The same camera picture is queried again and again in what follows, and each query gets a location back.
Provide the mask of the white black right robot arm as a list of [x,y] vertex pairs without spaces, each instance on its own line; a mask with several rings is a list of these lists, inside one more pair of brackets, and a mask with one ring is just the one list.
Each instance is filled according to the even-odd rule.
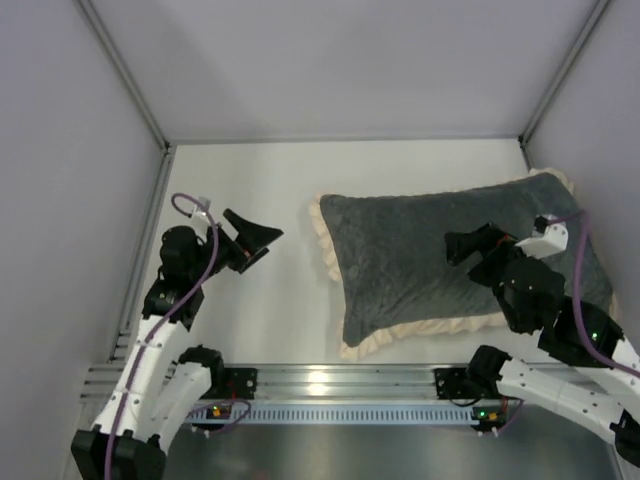
[[463,381],[480,397],[517,399],[570,420],[638,465],[639,355],[603,309],[581,299],[578,279],[567,294],[565,277],[545,264],[568,241],[565,219],[549,215],[536,217],[532,234],[522,240],[492,223],[444,236],[450,265],[480,255],[468,277],[490,288],[512,332],[537,333],[540,350],[599,388],[559,380],[489,345],[476,350]]

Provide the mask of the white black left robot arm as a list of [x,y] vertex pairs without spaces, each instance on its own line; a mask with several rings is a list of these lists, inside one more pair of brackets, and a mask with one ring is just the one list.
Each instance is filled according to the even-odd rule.
[[192,331],[204,301],[202,285],[224,269],[244,273],[279,239],[280,229],[250,222],[230,209],[230,237],[207,208],[190,224],[166,230],[157,276],[148,291],[138,334],[102,411],[77,430],[71,453],[84,479],[160,479],[173,440],[195,404],[224,386],[221,354]]

